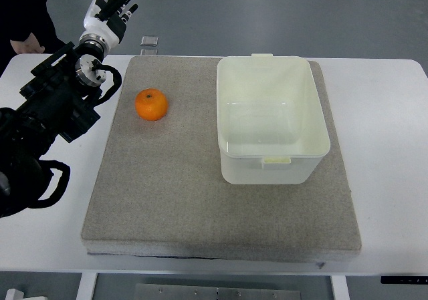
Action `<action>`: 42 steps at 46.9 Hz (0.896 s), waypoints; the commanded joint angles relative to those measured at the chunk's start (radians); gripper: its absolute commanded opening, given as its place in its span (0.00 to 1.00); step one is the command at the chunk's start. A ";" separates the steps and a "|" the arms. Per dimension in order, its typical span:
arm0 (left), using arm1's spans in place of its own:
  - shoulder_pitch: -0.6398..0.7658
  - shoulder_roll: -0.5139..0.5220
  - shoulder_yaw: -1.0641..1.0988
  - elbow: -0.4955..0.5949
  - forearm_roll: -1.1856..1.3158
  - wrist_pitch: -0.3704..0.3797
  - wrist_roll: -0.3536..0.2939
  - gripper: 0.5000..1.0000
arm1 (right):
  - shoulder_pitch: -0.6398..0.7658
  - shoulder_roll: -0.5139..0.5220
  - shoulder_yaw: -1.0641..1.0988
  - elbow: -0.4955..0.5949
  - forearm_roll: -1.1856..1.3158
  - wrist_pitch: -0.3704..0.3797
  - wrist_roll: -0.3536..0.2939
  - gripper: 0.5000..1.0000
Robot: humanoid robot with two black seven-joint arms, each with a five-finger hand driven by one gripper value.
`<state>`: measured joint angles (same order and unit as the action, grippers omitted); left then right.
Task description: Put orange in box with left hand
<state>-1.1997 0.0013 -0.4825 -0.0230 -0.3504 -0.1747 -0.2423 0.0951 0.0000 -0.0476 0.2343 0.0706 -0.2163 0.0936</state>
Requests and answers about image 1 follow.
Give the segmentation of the person's bare hand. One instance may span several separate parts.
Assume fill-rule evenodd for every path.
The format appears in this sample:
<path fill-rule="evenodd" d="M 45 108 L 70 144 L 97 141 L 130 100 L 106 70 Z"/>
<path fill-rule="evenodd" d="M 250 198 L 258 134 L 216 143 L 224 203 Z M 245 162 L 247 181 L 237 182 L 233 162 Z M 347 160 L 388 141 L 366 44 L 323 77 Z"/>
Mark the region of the person's bare hand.
<path fill-rule="evenodd" d="M 30 33 L 24 41 L 10 40 L 10 44 L 14 52 L 18 55 L 24 53 L 43 53 L 45 51 L 45 47 L 39 44 L 33 33 Z"/>

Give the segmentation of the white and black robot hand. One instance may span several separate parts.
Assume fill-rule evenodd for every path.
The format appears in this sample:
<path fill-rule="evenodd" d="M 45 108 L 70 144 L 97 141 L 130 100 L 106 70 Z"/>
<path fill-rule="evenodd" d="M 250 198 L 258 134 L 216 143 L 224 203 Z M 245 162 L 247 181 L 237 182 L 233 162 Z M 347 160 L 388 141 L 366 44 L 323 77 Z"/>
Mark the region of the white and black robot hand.
<path fill-rule="evenodd" d="M 128 20 L 138 5 L 127 5 L 131 0 L 93 0 L 84 18 L 84 29 L 80 40 L 91 39 L 109 52 L 122 41 Z"/>

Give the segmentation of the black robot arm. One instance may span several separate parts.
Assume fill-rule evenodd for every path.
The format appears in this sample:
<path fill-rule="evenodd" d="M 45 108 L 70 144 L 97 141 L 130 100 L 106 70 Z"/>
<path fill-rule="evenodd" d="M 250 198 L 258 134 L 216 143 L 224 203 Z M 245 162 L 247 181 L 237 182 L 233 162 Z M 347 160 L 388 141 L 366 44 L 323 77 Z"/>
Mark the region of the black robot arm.
<path fill-rule="evenodd" d="M 93 41 L 68 43 L 37 65 L 19 93 L 16 110 L 1 108 L 1 216 L 47 208 L 66 191 L 71 169 L 42 160 L 58 136 L 70 143 L 99 119 L 95 107 L 122 85 L 119 71 L 104 64 Z"/>

